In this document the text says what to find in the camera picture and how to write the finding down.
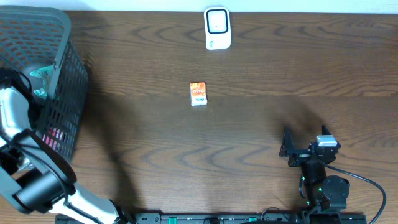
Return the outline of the green white snack packet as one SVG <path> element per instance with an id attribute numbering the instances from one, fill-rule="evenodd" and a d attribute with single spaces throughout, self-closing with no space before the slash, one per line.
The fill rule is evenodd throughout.
<path id="1" fill-rule="evenodd" d="M 50 88 L 50 82 L 54 72 L 55 72 L 55 67 L 53 65 L 49 65 L 46 67 L 38 68 L 29 73 L 30 76 L 42 80 L 42 87 L 33 90 L 33 93 L 39 98 L 41 99 L 47 98 L 48 91 Z"/>

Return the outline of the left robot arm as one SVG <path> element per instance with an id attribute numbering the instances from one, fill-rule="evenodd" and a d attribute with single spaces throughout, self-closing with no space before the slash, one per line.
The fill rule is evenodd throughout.
<path id="1" fill-rule="evenodd" d="M 31 128 L 40 113 L 30 80 L 1 69 L 1 196 L 21 213 L 57 213 L 80 223 L 135 223 L 112 200 L 78 184 L 69 163 Z"/>

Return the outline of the small orange box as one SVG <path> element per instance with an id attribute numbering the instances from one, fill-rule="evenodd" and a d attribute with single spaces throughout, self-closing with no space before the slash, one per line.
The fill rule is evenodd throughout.
<path id="1" fill-rule="evenodd" d="M 198 82 L 190 84 L 190 99 L 192 106 L 207 105 L 206 83 Z"/>

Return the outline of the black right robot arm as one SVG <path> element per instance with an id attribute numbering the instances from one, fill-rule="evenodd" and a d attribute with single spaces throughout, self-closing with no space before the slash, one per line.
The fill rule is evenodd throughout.
<path id="1" fill-rule="evenodd" d="M 294 146 L 291 132 L 284 128 L 279 156 L 288 157 L 288 166 L 301 169 L 299 192 L 307 200 L 301 211 L 303 223 L 342 224 L 341 212 L 346 209 L 350 183 L 337 175 L 327 175 L 325 167 L 336 159 L 341 145 L 326 126 L 306 149 Z"/>

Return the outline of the white barcode scanner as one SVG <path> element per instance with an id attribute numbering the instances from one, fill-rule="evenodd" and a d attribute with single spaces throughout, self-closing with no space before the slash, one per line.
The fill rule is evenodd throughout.
<path id="1" fill-rule="evenodd" d="M 203 13 L 205 43 L 208 50 L 228 49 L 231 46 L 231 21 L 225 7 L 209 7 Z"/>

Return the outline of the grey plastic mesh basket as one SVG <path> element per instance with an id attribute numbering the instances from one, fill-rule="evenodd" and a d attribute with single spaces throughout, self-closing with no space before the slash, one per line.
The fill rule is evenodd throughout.
<path id="1" fill-rule="evenodd" d="M 42 80 L 30 72 L 53 65 L 46 99 L 33 129 L 54 151 L 71 161 L 89 87 L 88 74 L 70 38 L 70 18 L 58 9 L 1 6 L 1 67 L 26 75 L 32 90 Z"/>

